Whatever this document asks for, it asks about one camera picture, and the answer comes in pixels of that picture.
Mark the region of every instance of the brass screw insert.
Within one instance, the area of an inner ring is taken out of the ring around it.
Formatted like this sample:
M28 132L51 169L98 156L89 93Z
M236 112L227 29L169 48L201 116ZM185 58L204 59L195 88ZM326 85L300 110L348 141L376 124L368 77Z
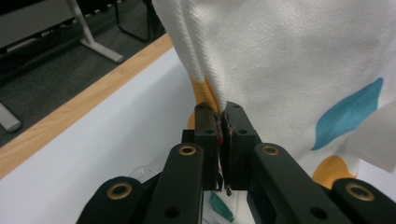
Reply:
M117 183L107 190L107 197L112 200L119 200L130 195L131 192L132 186L130 184L125 182Z
M193 155L197 149L195 147L181 147L178 150L178 153L180 153L183 156L190 156Z
M276 147L263 147L262 150L264 150L265 153L271 156L276 156L279 154L279 149L277 149Z
M347 184L346 192L348 192L353 197L366 202L370 202L375 198L374 194L370 190L355 183Z

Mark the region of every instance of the black bracket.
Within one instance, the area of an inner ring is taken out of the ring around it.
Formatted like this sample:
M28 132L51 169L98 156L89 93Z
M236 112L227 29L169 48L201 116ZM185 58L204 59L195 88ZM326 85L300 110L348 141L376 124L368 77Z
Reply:
M335 181L332 189L316 184L287 150L262 143L242 106L228 103L220 122L200 104L195 119L195 130L183 132L162 173L145 183L108 180L78 223L201 223L203 191L221 189L222 181L227 190L248 191L256 223L396 220L396 203L370 184L352 178Z

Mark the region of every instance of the blue pattern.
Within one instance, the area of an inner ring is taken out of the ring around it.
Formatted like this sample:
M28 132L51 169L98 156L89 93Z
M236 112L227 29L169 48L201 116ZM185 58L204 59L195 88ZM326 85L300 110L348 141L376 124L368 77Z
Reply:
M326 111L317 123L316 142L312 150L321 149L339 135L356 129L375 112L383 82L380 77Z

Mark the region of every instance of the patterned fabric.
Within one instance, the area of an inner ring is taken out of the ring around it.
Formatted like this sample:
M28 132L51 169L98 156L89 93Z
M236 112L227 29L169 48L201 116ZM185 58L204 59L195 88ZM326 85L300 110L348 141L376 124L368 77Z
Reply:
M356 176L345 142L396 97L395 1L155 0L199 102L245 108L320 184Z

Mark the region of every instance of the metal frame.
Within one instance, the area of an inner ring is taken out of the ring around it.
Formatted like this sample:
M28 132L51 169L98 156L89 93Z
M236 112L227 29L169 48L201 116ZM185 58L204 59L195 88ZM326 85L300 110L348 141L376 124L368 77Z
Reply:
M86 47L93 49L94 51L104 55L108 59L114 61L115 63L122 63L125 61L125 58L122 55L114 52L111 49L108 49L98 43L95 42L93 36L91 34L90 28L88 27L87 22L82 15L81 9L79 9L78 3L76 0L66 0L67 5L72 11L74 17L78 20L78 23L81 25L84 38L80 40L80 43L85 45Z
M0 103L0 124L9 133L14 133L22 126L21 122Z
M151 40L151 31L150 31L151 26L150 26L150 21L149 21L149 3L146 0L143 0L143 2L146 5L146 9L147 9L147 11L146 11L146 23L147 23L147 30L148 31L147 31L147 37L146 38L143 38L143 37L140 37L138 35L135 35L135 34L129 32L129 31L127 31L126 29L124 29L121 26L121 24L120 24L120 13L119 13L119 6L117 4L117 0L113 1L113 5L114 5L115 11L116 11L116 21L117 21L117 26L119 27L119 29L123 33L135 38L138 41L141 41L143 43L148 43Z

